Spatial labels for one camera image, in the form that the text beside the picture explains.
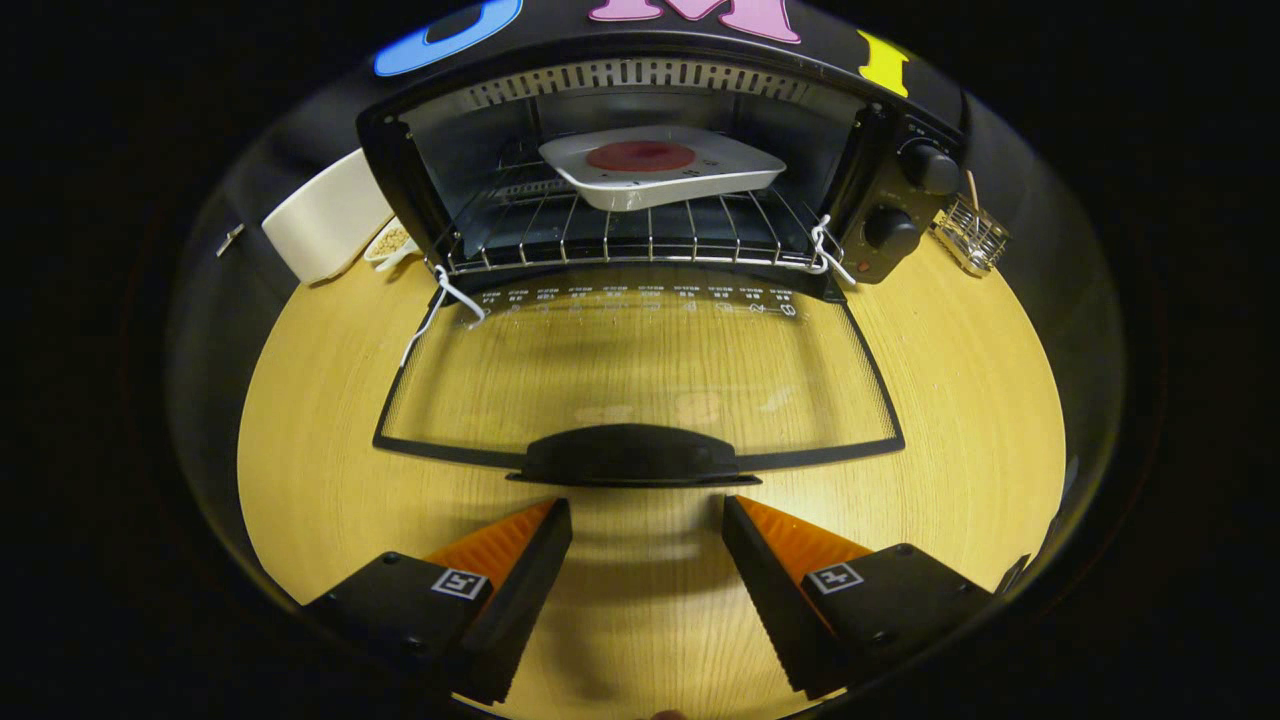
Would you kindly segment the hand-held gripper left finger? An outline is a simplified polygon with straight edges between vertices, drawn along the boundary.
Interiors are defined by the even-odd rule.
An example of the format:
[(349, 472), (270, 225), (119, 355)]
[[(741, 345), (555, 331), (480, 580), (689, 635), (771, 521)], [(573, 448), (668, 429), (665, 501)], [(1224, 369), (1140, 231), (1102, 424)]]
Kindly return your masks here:
[(572, 538), (568, 500), (549, 498), (422, 559), (380, 553), (305, 614), (434, 694), (502, 703)]

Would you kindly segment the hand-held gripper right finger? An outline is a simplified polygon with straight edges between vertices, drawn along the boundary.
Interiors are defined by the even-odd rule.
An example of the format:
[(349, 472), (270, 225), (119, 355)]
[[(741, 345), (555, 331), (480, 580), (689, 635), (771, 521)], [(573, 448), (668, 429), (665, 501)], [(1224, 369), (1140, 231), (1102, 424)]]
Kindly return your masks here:
[(992, 600), (914, 544), (870, 550), (741, 495), (724, 498), (722, 539), (788, 684), (809, 700), (905, 666)]

